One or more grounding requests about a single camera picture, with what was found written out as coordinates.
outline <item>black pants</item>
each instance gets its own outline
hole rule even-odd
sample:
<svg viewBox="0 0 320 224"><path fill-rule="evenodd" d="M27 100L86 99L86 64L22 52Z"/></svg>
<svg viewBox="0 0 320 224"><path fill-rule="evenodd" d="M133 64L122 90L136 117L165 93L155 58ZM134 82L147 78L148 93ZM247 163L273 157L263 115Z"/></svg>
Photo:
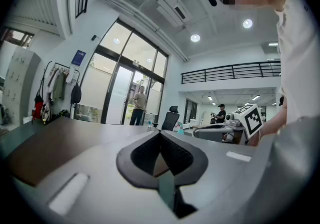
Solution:
<svg viewBox="0 0 320 224"><path fill-rule="evenodd" d="M136 122L136 125L140 125L142 114L143 114L142 109L134 109L132 112L130 125L134 125L135 122Z"/></svg>

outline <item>poster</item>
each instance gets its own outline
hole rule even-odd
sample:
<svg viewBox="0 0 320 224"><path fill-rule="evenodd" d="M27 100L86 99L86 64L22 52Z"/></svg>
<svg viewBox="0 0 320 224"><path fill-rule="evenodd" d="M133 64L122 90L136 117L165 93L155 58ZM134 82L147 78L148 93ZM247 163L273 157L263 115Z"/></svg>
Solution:
<svg viewBox="0 0 320 224"><path fill-rule="evenodd" d="M74 58L72 59L72 64L76 65L76 66L80 66L82 60L84 59L86 53L83 51L78 50L76 52L76 54L74 55Z"/></svg>

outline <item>black bag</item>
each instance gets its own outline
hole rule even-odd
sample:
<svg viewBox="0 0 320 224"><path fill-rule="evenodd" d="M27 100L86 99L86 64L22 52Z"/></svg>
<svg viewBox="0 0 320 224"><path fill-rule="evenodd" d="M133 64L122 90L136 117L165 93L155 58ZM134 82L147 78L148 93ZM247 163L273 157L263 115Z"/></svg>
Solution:
<svg viewBox="0 0 320 224"><path fill-rule="evenodd" d="M77 82L71 92L71 104L79 103L81 100L81 95L81 88L79 87L79 84Z"/></svg>

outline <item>desk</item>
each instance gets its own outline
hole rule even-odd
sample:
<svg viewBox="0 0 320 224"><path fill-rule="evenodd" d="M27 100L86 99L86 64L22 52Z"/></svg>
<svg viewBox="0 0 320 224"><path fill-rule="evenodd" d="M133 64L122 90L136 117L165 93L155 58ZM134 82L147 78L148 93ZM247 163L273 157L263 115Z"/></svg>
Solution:
<svg viewBox="0 0 320 224"><path fill-rule="evenodd" d="M49 173L95 145L153 130L156 129L148 126L109 125L60 117L18 146L5 163L14 177L36 186Z"/></svg>

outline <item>black office chair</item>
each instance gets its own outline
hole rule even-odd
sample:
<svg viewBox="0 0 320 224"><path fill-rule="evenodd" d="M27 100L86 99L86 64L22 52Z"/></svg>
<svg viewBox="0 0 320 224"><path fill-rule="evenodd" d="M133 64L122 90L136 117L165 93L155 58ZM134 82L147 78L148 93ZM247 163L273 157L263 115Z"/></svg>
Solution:
<svg viewBox="0 0 320 224"><path fill-rule="evenodd" d="M180 115L178 114L178 106L171 106L168 113L165 115L165 121L161 127L161 130L173 130Z"/></svg>

